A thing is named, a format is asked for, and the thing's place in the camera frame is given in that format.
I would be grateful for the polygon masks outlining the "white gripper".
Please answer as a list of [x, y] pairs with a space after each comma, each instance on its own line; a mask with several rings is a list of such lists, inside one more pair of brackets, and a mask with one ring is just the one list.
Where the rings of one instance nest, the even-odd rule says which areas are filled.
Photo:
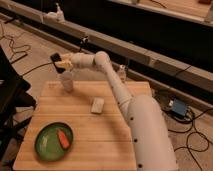
[[84, 53], [76, 53], [72, 56], [72, 53], [60, 54], [61, 60], [70, 60], [70, 61], [58, 61], [55, 65], [59, 68], [63, 68], [67, 71], [75, 68], [92, 68], [94, 56]]

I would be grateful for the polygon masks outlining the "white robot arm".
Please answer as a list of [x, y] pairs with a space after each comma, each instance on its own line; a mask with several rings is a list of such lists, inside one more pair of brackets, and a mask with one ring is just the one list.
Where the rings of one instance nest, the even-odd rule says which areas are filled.
[[150, 95], [132, 95], [113, 69], [106, 52], [66, 53], [58, 57], [55, 62], [58, 68], [91, 68], [105, 74], [131, 131], [137, 171], [179, 171], [160, 105]]

